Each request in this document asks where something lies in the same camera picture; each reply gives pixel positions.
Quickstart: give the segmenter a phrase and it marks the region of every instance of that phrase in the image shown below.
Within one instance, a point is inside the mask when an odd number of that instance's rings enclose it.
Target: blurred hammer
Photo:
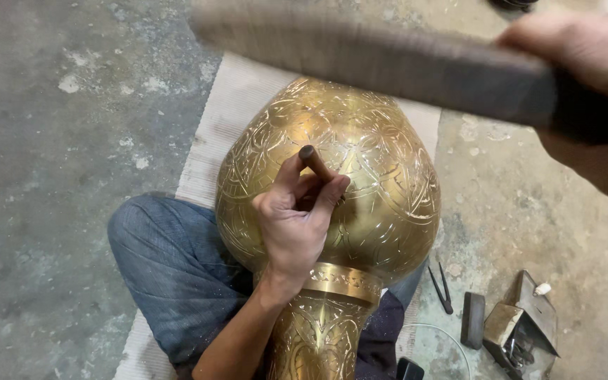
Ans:
[[[487,43],[283,1],[206,2],[189,25],[201,42],[285,70],[608,144],[608,97]]]

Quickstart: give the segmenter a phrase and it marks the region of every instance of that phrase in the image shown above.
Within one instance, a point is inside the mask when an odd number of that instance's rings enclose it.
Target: wire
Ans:
[[[463,347],[461,347],[461,344],[459,343],[459,341],[457,341],[456,339],[454,339],[454,337],[452,335],[449,334],[449,332],[443,330],[440,327],[437,327],[435,324],[427,324],[427,323],[412,323],[412,324],[406,324],[403,327],[411,327],[411,326],[424,326],[424,327],[432,327],[434,329],[440,330],[442,332],[444,332],[445,334],[447,334],[447,336],[454,341],[454,343],[457,344],[457,347],[459,347],[459,350],[461,350],[461,354],[463,355],[463,359],[466,361],[466,367],[468,368],[468,380],[473,380],[473,373],[471,372],[471,365],[468,362],[468,357],[466,357],[466,352],[463,350]]]

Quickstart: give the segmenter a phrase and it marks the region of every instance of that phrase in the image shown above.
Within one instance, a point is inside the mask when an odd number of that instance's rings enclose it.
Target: engraved floral pattern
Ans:
[[[392,98],[300,78],[246,127],[217,180],[217,225],[253,272],[266,264],[250,201],[280,163],[306,145],[351,177],[319,261],[370,272],[390,285],[416,268],[438,230],[440,188],[423,143]]]
[[[373,308],[299,295],[274,327],[269,380],[353,379],[360,331]]]

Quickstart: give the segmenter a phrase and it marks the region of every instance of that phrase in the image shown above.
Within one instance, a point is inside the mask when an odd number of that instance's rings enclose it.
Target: person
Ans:
[[[497,43],[560,65],[608,96],[608,14],[528,15],[511,24]],[[608,195],[608,146],[538,135],[555,160]],[[349,185],[348,177],[335,174],[320,189],[313,209],[298,211],[298,198],[321,185],[316,178],[300,177],[302,169],[297,156],[289,158],[270,191],[254,199],[270,261],[254,290],[250,273],[222,245],[211,210],[145,195],[124,203],[109,221],[109,242],[123,280],[181,379],[260,376],[272,327],[320,255],[334,205]],[[374,323],[374,315],[368,319],[357,379],[394,375],[391,344],[422,269],[382,297],[375,314],[383,313],[378,318],[384,323]],[[372,351],[386,343],[389,350]]]

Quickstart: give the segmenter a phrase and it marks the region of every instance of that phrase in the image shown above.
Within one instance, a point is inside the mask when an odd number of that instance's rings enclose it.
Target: tweezers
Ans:
[[[438,292],[438,298],[440,298],[440,303],[443,304],[444,312],[451,315],[454,312],[454,310],[452,309],[452,298],[449,297],[447,280],[444,279],[443,265],[439,261],[438,265],[440,266],[440,275],[443,278],[444,295],[447,297],[446,299],[443,298],[443,294],[440,292],[440,288],[438,287],[438,283],[435,281],[435,276],[433,275],[433,271],[430,270],[430,266],[428,266],[428,271],[431,274],[431,280],[433,280],[433,285],[435,285],[435,291]]]

